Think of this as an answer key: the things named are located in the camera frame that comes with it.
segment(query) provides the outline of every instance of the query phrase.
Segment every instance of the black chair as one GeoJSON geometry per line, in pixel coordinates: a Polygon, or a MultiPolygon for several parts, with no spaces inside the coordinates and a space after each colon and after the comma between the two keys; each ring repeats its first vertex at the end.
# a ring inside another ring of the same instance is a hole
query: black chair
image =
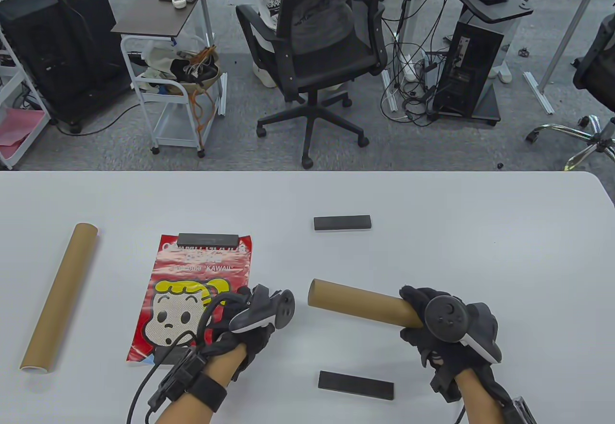
{"type": "MultiPolygon", "coordinates": [[[[573,83],[578,89],[588,90],[597,101],[615,112],[615,13],[600,24],[590,50],[580,59],[573,83]]],[[[611,117],[604,128],[600,125],[600,119],[593,114],[580,118],[578,125],[583,128],[590,125],[591,132],[563,125],[541,125],[532,130],[525,140],[534,143],[541,130],[552,129],[586,142],[587,147],[567,161],[564,171],[575,169],[595,151],[615,161],[615,117],[611,117]]]]}
{"type": "MultiPolygon", "coordinates": [[[[352,9],[354,30],[342,41],[327,48],[309,53],[295,53],[297,49],[294,47],[297,43],[297,37],[293,34],[295,27],[305,19],[306,5],[314,6],[319,2],[327,0],[282,0],[276,31],[272,31],[264,24],[252,6],[244,5],[236,8],[252,59],[259,68],[270,73],[283,93],[286,103],[288,105],[292,101],[305,103],[299,94],[307,93],[307,104],[261,118],[257,123],[257,136],[264,137],[267,134],[264,125],[305,116],[307,126],[301,158],[301,164],[305,169],[310,169],[314,165],[309,157],[309,147],[314,121],[317,118],[354,132],[360,147],[369,144],[362,128],[325,108],[325,105],[330,105],[340,98],[319,104],[318,91],[346,83],[366,73],[378,75],[387,64],[382,36],[384,6],[380,5],[379,0],[346,0],[346,4],[352,9]],[[274,53],[260,46],[252,27],[273,45],[274,53]]],[[[331,28],[331,25],[322,25],[321,28],[325,31],[331,28]]],[[[352,102],[347,95],[342,98],[344,106],[349,107],[352,102]]]]}

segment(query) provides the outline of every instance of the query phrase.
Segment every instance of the hand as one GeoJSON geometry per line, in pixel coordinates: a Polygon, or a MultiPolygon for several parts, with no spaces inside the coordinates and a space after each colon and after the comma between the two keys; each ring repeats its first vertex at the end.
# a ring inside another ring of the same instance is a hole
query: hand
{"type": "MultiPolygon", "coordinates": [[[[250,291],[250,288],[247,286],[238,288],[237,292],[246,296],[252,294],[252,291],[250,291]]],[[[235,315],[243,312],[246,308],[248,308],[246,304],[237,301],[226,301],[224,309],[222,310],[222,319],[213,326],[213,340],[215,343],[227,343],[229,350],[234,349],[241,343],[246,345],[246,358],[244,358],[244,361],[239,365],[233,380],[237,380],[239,373],[252,363],[257,353],[263,350],[269,342],[271,333],[275,331],[275,327],[269,324],[266,327],[258,327],[243,333],[229,332],[230,321],[235,315]]]]}
{"type": "MultiPolygon", "coordinates": [[[[450,295],[447,292],[433,290],[432,288],[413,288],[404,286],[399,290],[399,295],[408,302],[417,312],[417,315],[425,324],[425,308],[431,299],[440,295],[450,295]]],[[[487,361],[474,351],[471,347],[463,346],[461,343],[444,342],[436,338],[427,327],[423,328],[404,328],[400,332],[401,338],[417,347],[421,354],[421,362],[426,367],[427,360],[435,370],[439,370],[442,365],[452,377],[457,376],[466,369],[477,369],[487,365],[487,361]]]]}

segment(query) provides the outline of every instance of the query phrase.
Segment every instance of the gray carpet floor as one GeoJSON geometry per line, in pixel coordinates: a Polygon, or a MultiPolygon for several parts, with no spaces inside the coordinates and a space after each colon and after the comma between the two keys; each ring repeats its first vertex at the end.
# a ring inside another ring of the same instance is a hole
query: gray carpet floor
{"type": "MultiPolygon", "coordinates": [[[[116,18],[135,0],[110,0],[116,18]]],[[[255,121],[283,108],[276,89],[264,88],[251,70],[252,60],[235,16],[235,5],[252,0],[208,0],[211,22],[217,35],[221,61],[228,72],[226,117],[213,124],[204,159],[193,149],[162,147],[154,156],[151,141],[139,109],[130,110],[114,126],[88,137],[69,137],[48,127],[17,166],[21,170],[297,170],[305,121],[290,121],[268,128],[268,136],[258,139],[255,121]]],[[[508,64],[513,74],[510,84],[495,83],[502,121],[496,127],[441,120],[421,128],[400,125],[385,119],[380,111],[380,77],[361,77],[351,83],[354,105],[334,111],[365,129],[371,144],[356,145],[351,134],[325,122],[316,123],[310,154],[314,169],[357,171],[503,171],[560,170],[565,161],[583,148],[580,141],[562,134],[544,133],[534,144],[524,141],[533,127],[543,123],[575,125],[580,116],[609,117],[608,110],[587,92],[572,84],[574,69],[569,65],[583,55],[595,37],[598,24],[613,11],[615,0],[593,0],[565,56],[556,69],[546,94],[555,108],[547,116],[521,76],[524,71],[540,79],[580,0],[532,0],[535,12],[523,18],[513,42],[508,64]],[[517,50],[526,47],[524,59],[517,50]]],[[[419,17],[417,39],[422,39],[437,14],[441,0],[430,0],[419,17]]],[[[398,3],[387,0],[386,15],[398,15],[398,3]]],[[[441,38],[452,33],[461,4],[449,0],[435,35],[433,49],[443,46],[441,38]]],[[[107,125],[136,103],[127,93],[101,110],[84,130],[107,125]]],[[[151,106],[152,117],[156,106],[151,106]]],[[[602,154],[593,155],[581,169],[594,173],[615,199],[615,166],[602,154]]]]}

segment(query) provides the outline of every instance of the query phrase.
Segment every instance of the pink paper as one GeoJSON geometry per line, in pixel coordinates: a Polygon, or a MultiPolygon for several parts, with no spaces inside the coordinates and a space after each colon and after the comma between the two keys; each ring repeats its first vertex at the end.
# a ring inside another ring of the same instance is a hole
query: pink paper
{"type": "Polygon", "coordinates": [[[7,108],[6,118],[0,125],[0,153],[6,159],[13,156],[24,139],[45,117],[42,110],[7,108]]]}

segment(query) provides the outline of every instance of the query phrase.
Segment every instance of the cartoon girl illustration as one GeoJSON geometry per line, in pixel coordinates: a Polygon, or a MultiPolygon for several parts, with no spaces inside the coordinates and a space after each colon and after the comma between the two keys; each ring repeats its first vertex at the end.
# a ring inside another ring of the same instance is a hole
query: cartoon girl illustration
{"type": "MultiPolygon", "coordinates": [[[[229,291],[228,281],[222,278],[200,281],[162,280],[154,286],[152,299],[152,318],[143,329],[145,338],[158,347],[167,347],[180,334],[191,330],[196,333],[198,321],[211,298],[221,292],[229,291]]],[[[189,345],[191,338],[186,336],[178,345],[189,345]]]]}

